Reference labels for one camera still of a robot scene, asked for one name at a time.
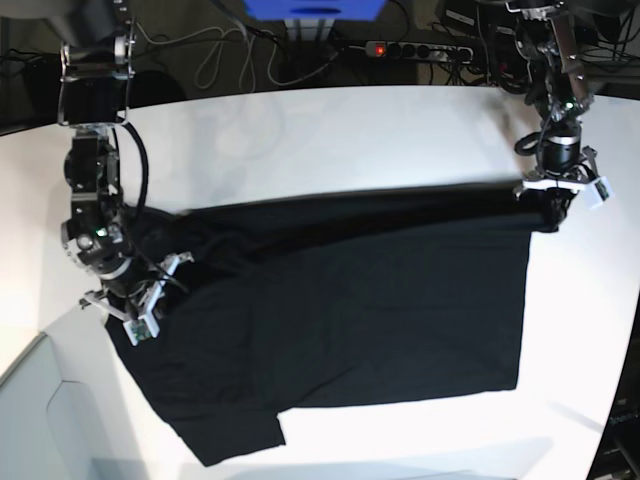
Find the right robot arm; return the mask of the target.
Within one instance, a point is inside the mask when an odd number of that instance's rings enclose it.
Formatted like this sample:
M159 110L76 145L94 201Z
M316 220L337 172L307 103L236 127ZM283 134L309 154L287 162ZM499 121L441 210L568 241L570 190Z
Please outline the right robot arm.
M186 292L174 276L182 255L170 253L170 215L146 206L149 159L127 119L134 78L135 27L126 1L80 1L52 22L63 38L58 122L73 129L64 177L70 217L61 244L71 260L94 274L101 289L85 300L136 325L166 316L169 293ZM142 181L134 205L124 200L116 130L139 152Z

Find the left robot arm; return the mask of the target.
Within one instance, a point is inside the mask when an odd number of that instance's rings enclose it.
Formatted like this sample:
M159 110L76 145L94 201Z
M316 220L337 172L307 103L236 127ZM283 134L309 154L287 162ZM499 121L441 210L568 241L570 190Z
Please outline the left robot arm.
M517 17L515 46L527 64L529 87L525 103L540 116L540 128L514 145L534 167L514 189L516 199L539 211L551 233L566 219L580 192L600 181L597 151L582 144L581 116L593 103L573 32L569 7L563 1L507 1Z

